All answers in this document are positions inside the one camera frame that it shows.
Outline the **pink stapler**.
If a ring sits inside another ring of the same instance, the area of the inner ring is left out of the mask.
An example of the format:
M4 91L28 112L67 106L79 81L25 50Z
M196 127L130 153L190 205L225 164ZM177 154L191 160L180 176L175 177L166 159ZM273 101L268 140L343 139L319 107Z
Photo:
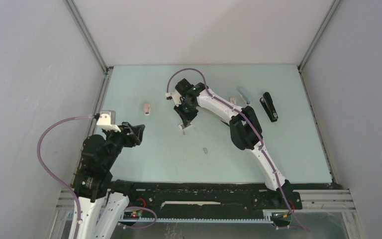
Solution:
M143 107L143 110L144 110L144 115L145 116L149 116L150 115L150 110L151 110L150 103L145 103L144 107Z

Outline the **light blue stapler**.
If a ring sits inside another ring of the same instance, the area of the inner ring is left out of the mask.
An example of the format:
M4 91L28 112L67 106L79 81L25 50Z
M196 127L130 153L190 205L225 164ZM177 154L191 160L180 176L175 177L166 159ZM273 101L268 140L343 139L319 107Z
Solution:
M244 87L238 87L237 91L240 97L242 98L242 100L244 101L245 105L250 106L253 101L252 94Z

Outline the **black stapler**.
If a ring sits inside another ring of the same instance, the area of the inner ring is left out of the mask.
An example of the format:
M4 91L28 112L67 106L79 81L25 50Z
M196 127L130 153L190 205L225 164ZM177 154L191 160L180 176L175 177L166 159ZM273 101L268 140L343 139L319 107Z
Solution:
M265 110L269 120L271 122L277 122L279 117L269 92L263 93L262 97L260 98L260 103Z

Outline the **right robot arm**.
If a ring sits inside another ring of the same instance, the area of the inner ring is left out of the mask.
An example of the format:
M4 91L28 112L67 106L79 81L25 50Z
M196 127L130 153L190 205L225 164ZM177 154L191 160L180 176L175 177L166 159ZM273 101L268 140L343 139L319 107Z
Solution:
M252 107L240 107L217 95L204 83L193 85L187 79L179 81L172 92L166 92L167 100L174 101L174 110L186 128L197 116L199 109L206 109L228 125L232 143L239 149L253 154L269 190L269 200L275 208L286 206L290 211L291 183L280 172L267 151L262 129Z

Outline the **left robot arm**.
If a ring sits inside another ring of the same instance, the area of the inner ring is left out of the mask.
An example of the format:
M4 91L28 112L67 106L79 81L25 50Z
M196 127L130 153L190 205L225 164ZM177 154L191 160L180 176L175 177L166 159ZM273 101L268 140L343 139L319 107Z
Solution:
M145 125L123 122L121 131L93 134L83 142L82 162L74 180L74 219L69 238L108 239L126 207L137 202L132 183L112 181L111 167L123 148L133 148L142 142Z

